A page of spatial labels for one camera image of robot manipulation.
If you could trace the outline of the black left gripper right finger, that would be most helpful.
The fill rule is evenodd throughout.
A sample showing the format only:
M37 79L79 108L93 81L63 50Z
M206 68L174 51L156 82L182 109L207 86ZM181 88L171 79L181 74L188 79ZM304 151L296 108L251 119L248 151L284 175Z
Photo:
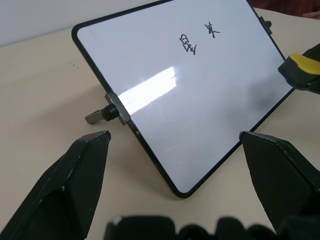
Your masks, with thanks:
M290 142L261 133L239 135L251 181L279 236L320 236L320 171Z

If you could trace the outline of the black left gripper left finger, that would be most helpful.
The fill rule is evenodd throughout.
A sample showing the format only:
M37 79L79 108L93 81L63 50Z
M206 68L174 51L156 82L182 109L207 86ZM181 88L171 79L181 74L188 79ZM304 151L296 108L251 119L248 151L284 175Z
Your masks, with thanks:
M78 138L39 178L0 240L85 240L99 202L111 134Z

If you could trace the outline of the black whiteboard stand bracket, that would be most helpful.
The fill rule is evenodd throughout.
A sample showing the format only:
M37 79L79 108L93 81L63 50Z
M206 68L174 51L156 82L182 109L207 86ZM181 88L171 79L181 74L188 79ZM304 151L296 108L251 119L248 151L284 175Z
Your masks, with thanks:
M114 92L108 92L104 97L107 100L108 105L87 115L85 117L86 122L93 125L99 121L109 122L118 118L123 125L126 125L131 117L119 97Z
M272 22L269 20L265 20L262 16L259 17L259 21L263 26L263 28L265 29L265 31L267 32L267 34L270 36L272 34L272 31L271 31Z

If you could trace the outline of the black framed whiteboard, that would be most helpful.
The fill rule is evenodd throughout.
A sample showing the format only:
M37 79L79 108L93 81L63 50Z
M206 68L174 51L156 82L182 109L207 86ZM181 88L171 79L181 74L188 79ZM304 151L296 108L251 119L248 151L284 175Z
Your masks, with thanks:
M160 0L79 23L71 37L183 199L293 91L248 0Z

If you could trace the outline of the dark red background object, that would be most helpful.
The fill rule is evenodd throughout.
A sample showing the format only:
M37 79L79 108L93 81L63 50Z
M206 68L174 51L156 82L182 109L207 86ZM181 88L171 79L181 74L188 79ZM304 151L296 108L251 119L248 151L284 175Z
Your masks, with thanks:
M320 0L248 0L258 9L286 15L320 19Z

